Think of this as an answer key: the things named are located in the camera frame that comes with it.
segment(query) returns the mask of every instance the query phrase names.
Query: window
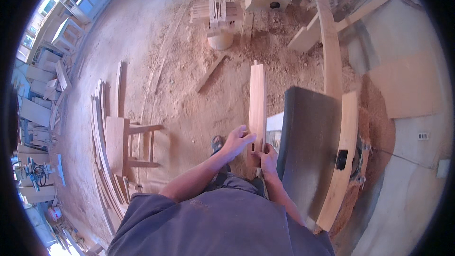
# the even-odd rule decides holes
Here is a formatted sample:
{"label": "window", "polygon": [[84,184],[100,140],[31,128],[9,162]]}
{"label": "window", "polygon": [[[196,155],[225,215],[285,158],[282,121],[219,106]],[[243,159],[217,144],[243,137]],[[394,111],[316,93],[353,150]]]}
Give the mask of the window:
{"label": "window", "polygon": [[55,0],[49,0],[49,3],[41,11],[41,14],[43,16],[46,16],[49,13],[49,11],[52,9],[52,7],[54,7],[55,4],[56,4]]}
{"label": "window", "polygon": [[29,36],[28,34],[26,34],[26,37],[25,37],[24,41],[22,42],[22,44],[26,48],[31,48],[31,45],[33,44],[33,38],[31,36]]}

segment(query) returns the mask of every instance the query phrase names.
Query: person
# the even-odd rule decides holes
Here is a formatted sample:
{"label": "person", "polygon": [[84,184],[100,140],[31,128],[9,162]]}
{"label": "person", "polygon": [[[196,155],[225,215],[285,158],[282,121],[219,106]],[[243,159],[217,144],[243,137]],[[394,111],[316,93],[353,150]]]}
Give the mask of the person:
{"label": "person", "polygon": [[334,255],[327,232],[308,230],[287,195],[270,144],[249,153],[260,159],[268,199],[230,172],[228,163],[256,139],[246,129],[224,145],[215,137],[214,154],[159,194],[134,194],[107,255]]}

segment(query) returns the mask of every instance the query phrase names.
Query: white bucket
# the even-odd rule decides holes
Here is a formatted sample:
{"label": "white bucket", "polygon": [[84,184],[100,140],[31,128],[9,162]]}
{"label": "white bucket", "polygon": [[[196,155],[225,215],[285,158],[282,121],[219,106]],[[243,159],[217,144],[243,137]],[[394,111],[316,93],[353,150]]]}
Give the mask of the white bucket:
{"label": "white bucket", "polygon": [[57,221],[57,219],[61,217],[61,211],[59,207],[49,208],[48,211],[54,221]]}
{"label": "white bucket", "polygon": [[234,42],[234,33],[222,32],[221,34],[208,38],[208,43],[219,51],[229,48]]}

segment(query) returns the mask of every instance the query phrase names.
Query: wooden stool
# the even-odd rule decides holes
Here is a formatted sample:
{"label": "wooden stool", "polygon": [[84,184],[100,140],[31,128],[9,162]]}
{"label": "wooden stool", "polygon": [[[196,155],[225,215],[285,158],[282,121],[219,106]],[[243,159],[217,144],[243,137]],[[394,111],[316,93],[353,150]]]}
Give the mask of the wooden stool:
{"label": "wooden stool", "polygon": [[[77,34],[74,34],[71,30],[69,30],[68,26],[71,26],[74,29],[76,29]],[[79,27],[73,20],[67,18],[65,21],[62,22],[62,24],[60,24],[60,27],[58,28],[52,40],[52,44],[56,48],[60,49],[63,53],[71,55],[76,51],[77,39],[85,35],[85,33],[86,32],[81,27]],[[70,41],[68,41],[67,39],[68,37],[71,37],[74,43],[70,43]]]}
{"label": "wooden stool", "polygon": [[[119,177],[126,176],[128,167],[157,167],[158,163],[152,162],[153,159],[153,139],[156,130],[163,129],[160,124],[138,125],[130,124],[129,119],[119,117],[106,117],[106,154],[111,167],[111,172]],[[128,139],[132,134],[150,135],[148,150],[148,160],[139,160],[129,156]]]}

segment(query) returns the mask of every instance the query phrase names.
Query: wooden board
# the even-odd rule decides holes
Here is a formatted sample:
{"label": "wooden board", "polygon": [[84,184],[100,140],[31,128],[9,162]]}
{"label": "wooden board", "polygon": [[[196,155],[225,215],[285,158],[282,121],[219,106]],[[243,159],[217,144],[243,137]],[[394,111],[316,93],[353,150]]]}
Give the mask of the wooden board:
{"label": "wooden board", "polygon": [[226,55],[222,54],[218,57],[218,59],[215,60],[215,62],[210,66],[210,68],[205,72],[204,76],[201,78],[201,80],[197,83],[196,88],[194,91],[199,93],[201,91],[201,88],[204,86],[204,84],[207,82],[208,78],[212,74],[212,72],[215,70],[215,68],[220,64],[220,62],[224,59]]}
{"label": "wooden board", "polygon": [[330,10],[328,0],[316,0],[321,24],[321,37],[324,54],[324,93],[341,100],[343,89],[341,86],[341,52],[338,42],[338,32]]}
{"label": "wooden board", "polygon": [[57,78],[57,76],[55,74],[44,71],[42,69],[38,69],[33,66],[29,66],[27,68],[26,77],[33,79],[33,80],[45,82],[45,83],[47,83],[49,80],[53,80],[53,79]]}
{"label": "wooden board", "polygon": [[31,91],[37,93],[37,94],[41,94],[41,95],[44,95],[44,92],[46,90],[46,83],[42,82],[42,81],[33,81],[31,83]]}
{"label": "wooden board", "polygon": [[110,117],[106,119],[106,154],[113,174],[125,176],[128,162],[128,129],[130,120]]}
{"label": "wooden board", "polygon": [[122,67],[123,61],[119,61],[118,66],[117,66],[117,80],[116,80],[116,87],[115,87],[115,109],[114,109],[114,116],[116,117],[121,117],[122,113],[120,112],[120,87],[121,87],[121,81],[122,81]]}
{"label": "wooden board", "polygon": [[70,82],[70,79],[68,78],[68,75],[66,74],[66,68],[63,66],[61,60],[59,60],[57,62],[57,66],[55,67],[55,70],[57,71],[57,77],[58,77],[58,81],[60,82],[61,89],[65,90],[68,88],[68,90],[70,90],[71,82]]}
{"label": "wooden board", "polygon": [[[256,133],[256,141],[248,145],[248,151],[262,151],[265,149],[265,132],[267,125],[266,117],[266,85],[265,70],[263,64],[251,66],[250,73],[250,110],[248,118],[248,129]],[[261,167],[250,155],[247,155],[247,167]]]}
{"label": "wooden board", "polygon": [[390,119],[439,113],[442,95],[437,64],[430,51],[423,51],[380,65],[368,72],[385,100]]}
{"label": "wooden board", "polygon": [[316,224],[323,230],[330,231],[333,222],[338,214],[346,194],[349,178],[352,170],[352,160],[355,155],[357,144],[357,129],[359,126],[359,101],[357,92],[343,94],[341,109],[341,131],[338,145],[338,152],[348,151],[344,166],[339,165],[333,170],[332,180],[328,188],[327,196]]}
{"label": "wooden board", "polygon": [[26,146],[26,145],[21,145],[21,144],[17,145],[17,152],[19,152],[19,153],[39,153],[39,154],[47,154],[46,151],[37,150],[37,149],[28,147],[28,146]]}
{"label": "wooden board", "polygon": [[306,27],[300,28],[287,47],[295,51],[306,53],[320,39],[321,24],[319,21],[319,13],[316,13]]}
{"label": "wooden board", "polygon": [[369,3],[360,7],[356,12],[347,16],[345,19],[335,23],[335,28],[337,31],[341,31],[347,28],[349,25],[355,23],[356,21],[360,20],[363,16],[369,14],[370,12],[376,10],[378,7],[383,5],[384,3],[388,2],[389,0],[372,0]]}
{"label": "wooden board", "polygon": [[49,127],[50,110],[28,99],[22,99],[20,116],[43,127]]}
{"label": "wooden board", "polygon": [[18,153],[17,157],[22,161],[23,164],[27,164],[27,158],[31,157],[37,164],[49,163],[48,154],[39,153]]}

